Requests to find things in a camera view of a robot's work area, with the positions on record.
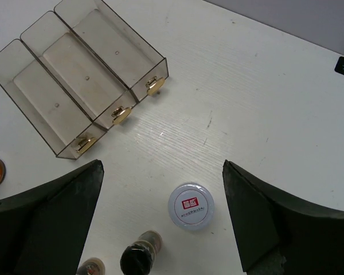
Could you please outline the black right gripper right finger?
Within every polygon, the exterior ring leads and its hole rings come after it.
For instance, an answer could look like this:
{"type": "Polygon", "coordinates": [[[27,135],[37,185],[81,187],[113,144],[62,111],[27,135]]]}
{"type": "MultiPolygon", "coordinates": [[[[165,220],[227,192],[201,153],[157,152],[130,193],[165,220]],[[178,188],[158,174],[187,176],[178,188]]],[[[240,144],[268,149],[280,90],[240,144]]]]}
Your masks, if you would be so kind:
{"type": "Polygon", "coordinates": [[[247,274],[344,274],[344,211],[296,197],[231,161],[222,177],[247,274]]]}

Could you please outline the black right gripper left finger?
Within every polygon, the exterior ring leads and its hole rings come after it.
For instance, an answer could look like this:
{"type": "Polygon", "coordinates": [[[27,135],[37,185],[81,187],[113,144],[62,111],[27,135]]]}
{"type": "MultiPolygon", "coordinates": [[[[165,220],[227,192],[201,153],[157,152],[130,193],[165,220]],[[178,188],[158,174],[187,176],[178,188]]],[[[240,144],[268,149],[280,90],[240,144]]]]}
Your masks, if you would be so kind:
{"type": "Polygon", "coordinates": [[[0,274],[75,274],[100,195],[93,160],[0,200],[0,274]]]}

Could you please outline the black-cap spice bottle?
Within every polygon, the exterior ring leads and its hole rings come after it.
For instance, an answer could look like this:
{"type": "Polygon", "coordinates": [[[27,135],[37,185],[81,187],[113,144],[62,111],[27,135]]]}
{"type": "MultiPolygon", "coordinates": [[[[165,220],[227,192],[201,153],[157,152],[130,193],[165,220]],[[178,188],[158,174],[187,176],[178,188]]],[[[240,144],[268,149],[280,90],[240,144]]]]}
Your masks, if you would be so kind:
{"type": "Polygon", "coordinates": [[[105,275],[105,266],[99,258],[89,258],[76,271],[76,275],[105,275]]]}

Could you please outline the white-lid brown sauce jar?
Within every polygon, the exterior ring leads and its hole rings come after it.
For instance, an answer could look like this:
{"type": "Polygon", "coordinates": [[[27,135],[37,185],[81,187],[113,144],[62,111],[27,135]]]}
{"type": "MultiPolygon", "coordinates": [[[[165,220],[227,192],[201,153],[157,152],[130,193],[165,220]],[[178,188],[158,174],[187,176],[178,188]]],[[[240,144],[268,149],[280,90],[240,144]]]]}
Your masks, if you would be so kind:
{"type": "Polygon", "coordinates": [[[170,194],[168,212],[176,226],[188,231],[199,231],[207,227],[213,218],[214,199],[204,186],[187,182],[170,194]]]}

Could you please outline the black-cap pepper grinder bottle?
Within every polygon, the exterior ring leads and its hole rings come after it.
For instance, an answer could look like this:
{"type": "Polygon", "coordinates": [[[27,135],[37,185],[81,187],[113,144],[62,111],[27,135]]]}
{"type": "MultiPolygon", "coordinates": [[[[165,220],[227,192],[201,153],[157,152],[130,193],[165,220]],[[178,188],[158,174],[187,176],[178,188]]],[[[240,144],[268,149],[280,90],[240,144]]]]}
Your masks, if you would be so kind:
{"type": "Polygon", "coordinates": [[[120,259],[120,268],[126,275],[150,274],[155,258],[162,248],[162,238],[153,230],[144,232],[129,245],[120,259]]]}

